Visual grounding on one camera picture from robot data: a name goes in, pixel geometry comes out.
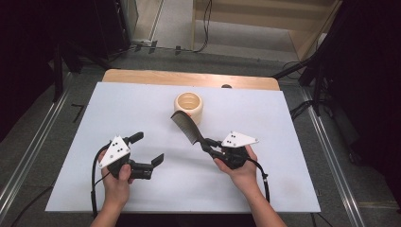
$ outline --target white paper sheet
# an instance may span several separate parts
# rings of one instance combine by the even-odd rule
[[[170,119],[174,98],[182,92],[203,99],[203,137],[223,140],[230,131],[238,131],[259,139],[252,147],[269,174],[270,202],[277,212],[320,212],[282,92],[107,82],[94,90],[46,211],[92,212],[91,172],[97,151],[115,135],[143,131],[144,139],[130,145],[131,158],[150,163],[164,153],[165,161],[154,169],[151,180],[134,181],[125,212],[250,212],[230,178]],[[257,177],[264,192],[259,171]],[[100,209],[102,183],[96,194]]]

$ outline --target wooden table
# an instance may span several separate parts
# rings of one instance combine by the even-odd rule
[[[179,73],[151,70],[108,70],[104,82],[129,82],[160,85],[221,87],[224,84],[239,89],[280,91],[278,82],[272,78],[228,76],[215,74]]]

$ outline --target cable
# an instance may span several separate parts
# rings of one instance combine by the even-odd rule
[[[268,185],[268,174],[265,173],[265,171],[263,171],[263,167],[256,162],[254,159],[252,158],[247,158],[248,161],[254,163],[255,166],[257,166],[260,169],[260,172],[262,173],[262,179],[263,179],[263,185],[265,185],[265,196],[266,196],[266,200],[268,202],[270,202],[270,192],[269,192],[269,185]]]
[[[99,182],[103,181],[103,179],[105,179],[107,176],[109,176],[109,174],[110,174],[110,172],[108,172],[106,175],[104,175],[104,177],[102,177],[100,180],[98,180],[98,181],[95,183],[95,186],[96,186]]]
[[[326,219],[326,218],[324,218],[323,217],[323,215],[321,215],[321,214],[319,214],[319,213],[316,213],[319,217],[321,217],[330,227],[333,227],[333,225],[332,224],[330,224],[330,222]]]
[[[300,64],[301,64],[300,61],[289,61],[289,62],[285,63],[281,69],[284,70],[284,68],[286,68],[286,66],[287,66],[288,64],[290,64],[290,63],[300,63]],[[289,78],[289,79],[296,79],[296,78],[290,77],[289,75],[286,75],[286,77]]]
[[[309,106],[313,105],[313,100],[308,100],[301,103],[298,107],[292,109],[289,113],[291,114],[292,121],[301,115]]]
[[[104,149],[108,148],[109,145],[111,144],[111,142],[110,142],[109,144],[103,146],[103,148],[101,148],[101,149],[97,152],[97,154],[96,154],[96,156],[95,156],[95,159],[94,159],[94,163],[93,163],[93,165],[92,165],[92,191],[91,191],[91,201],[92,201],[92,211],[93,211],[94,219],[95,219],[96,216],[97,216],[97,204],[96,204],[96,191],[95,191],[95,187],[96,187],[96,184],[99,182],[99,181],[97,181],[97,182],[95,183],[96,163],[97,163],[97,159],[98,159],[99,156],[100,156],[101,151],[103,151]]]
[[[315,216],[313,215],[313,213],[310,213],[310,216],[312,217],[313,227],[317,227],[317,225],[316,225],[316,220],[315,220]]]
[[[210,0],[209,3],[207,4],[206,10],[204,11],[204,14],[203,14],[203,29],[204,29],[204,35],[205,35],[204,43],[203,43],[203,46],[199,50],[194,51],[195,53],[201,52],[204,48],[206,48],[207,43],[209,42],[209,23],[210,23],[210,15],[212,14],[212,6],[213,6],[213,3],[212,3],[212,0]],[[209,9],[209,15],[207,18],[207,25],[206,25],[206,14],[207,14],[208,9]]]
[[[25,213],[25,211],[33,204],[35,203],[35,201],[37,201],[40,197],[42,197],[46,192],[48,192],[50,189],[53,189],[54,187],[54,182],[48,186],[43,192],[41,192],[41,194],[39,194],[35,199],[33,199],[22,211],[21,213],[18,215],[18,217],[12,222],[10,227],[15,227],[18,224],[18,221],[21,219],[21,217],[23,216],[23,214]]]

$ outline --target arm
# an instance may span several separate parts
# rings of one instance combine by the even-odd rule
[[[248,154],[255,161],[256,155],[250,146],[246,146]],[[244,194],[258,227],[286,226],[269,202],[265,199],[256,181],[256,166],[251,162],[238,169],[230,169],[220,159],[215,159],[218,168],[227,173],[234,185]]]
[[[102,160],[106,151],[102,151],[99,156],[99,162]],[[102,176],[108,174],[107,168],[102,168]],[[130,197],[130,186],[132,179],[130,165],[123,165],[120,169],[118,179],[113,176],[107,176],[103,179],[105,189],[105,200],[101,211],[98,213],[91,227],[113,227],[117,223],[121,210]]]

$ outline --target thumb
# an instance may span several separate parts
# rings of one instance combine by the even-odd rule
[[[131,175],[131,166],[128,164],[121,166],[120,172],[118,174],[118,179],[121,181],[127,181],[130,178],[130,175]]]
[[[215,161],[216,166],[220,169],[220,171],[228,173],[228,167],[218,158],[213,159]]]

